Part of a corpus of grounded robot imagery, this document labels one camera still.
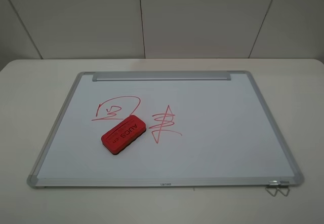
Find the red whiteboard eraser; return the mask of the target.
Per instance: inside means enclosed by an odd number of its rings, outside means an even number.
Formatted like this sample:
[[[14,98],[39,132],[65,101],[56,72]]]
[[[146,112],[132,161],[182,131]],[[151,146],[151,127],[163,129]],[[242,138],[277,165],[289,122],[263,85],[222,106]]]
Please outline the red whiteboard eraser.
[[[146,124],[131,115],[101,136],[102,144],[113,155],[118,155],[146,131]]]

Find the grey whiteboard pen tray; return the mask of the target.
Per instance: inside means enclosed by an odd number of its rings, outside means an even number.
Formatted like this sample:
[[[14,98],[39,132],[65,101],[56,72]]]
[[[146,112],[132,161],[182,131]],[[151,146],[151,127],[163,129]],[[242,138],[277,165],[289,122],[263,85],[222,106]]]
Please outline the grey whiteboard pen tray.
[[[230,81],[226,71],[114,71],[95,72],[93,82],[105,81]]]

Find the white aluminium-framed whiteboard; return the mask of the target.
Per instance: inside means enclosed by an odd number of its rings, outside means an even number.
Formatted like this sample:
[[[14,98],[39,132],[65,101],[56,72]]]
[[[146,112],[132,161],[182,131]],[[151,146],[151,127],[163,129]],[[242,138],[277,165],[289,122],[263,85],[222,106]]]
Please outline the white aluminium-framed whiteboard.
[[[230,81],[105,81],[77,75],[27,179],[46,187],[264,185],[304,177],[252,74]],[[101,136],[135,115],[118,155]]]

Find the left metal hanging clip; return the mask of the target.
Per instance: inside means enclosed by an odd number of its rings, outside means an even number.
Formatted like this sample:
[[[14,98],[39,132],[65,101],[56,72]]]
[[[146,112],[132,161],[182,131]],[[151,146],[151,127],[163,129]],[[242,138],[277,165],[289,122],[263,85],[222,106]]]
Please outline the left metal hanging clip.
[[[277,180],[271,180],[269,181],[269,184],[268,186],[266,186],[265,190],[271,196],[275,197],[278,193],[278,186],[279,186],[279,182]]]

